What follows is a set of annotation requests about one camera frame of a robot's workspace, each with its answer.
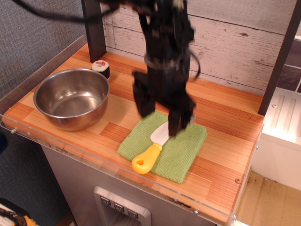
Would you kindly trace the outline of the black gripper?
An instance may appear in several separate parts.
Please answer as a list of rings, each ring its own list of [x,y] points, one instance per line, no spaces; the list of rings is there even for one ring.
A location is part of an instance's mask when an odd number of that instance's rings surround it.
[[[142,117],[155,111],[158,102],[169,109],[168,131],[174,137],[194,121],[195,103],[186,92],[190,63],[181,61],[174,67],[154,69],[147,73],[133,72],[134,99]]]

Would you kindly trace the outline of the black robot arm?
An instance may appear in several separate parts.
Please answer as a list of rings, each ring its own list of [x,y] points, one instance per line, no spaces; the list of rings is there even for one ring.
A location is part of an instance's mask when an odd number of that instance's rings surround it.
[[[194,39],[185,0],[104,0],[112,13],[130,5],[138,13],[146,41],[147,73],[133,72],[134,99],[139,114],[146,117],[156,103],[169,110],[168,132],[176,136],[185,129],[195,103],[186,92],[189,79],[189,43]]]

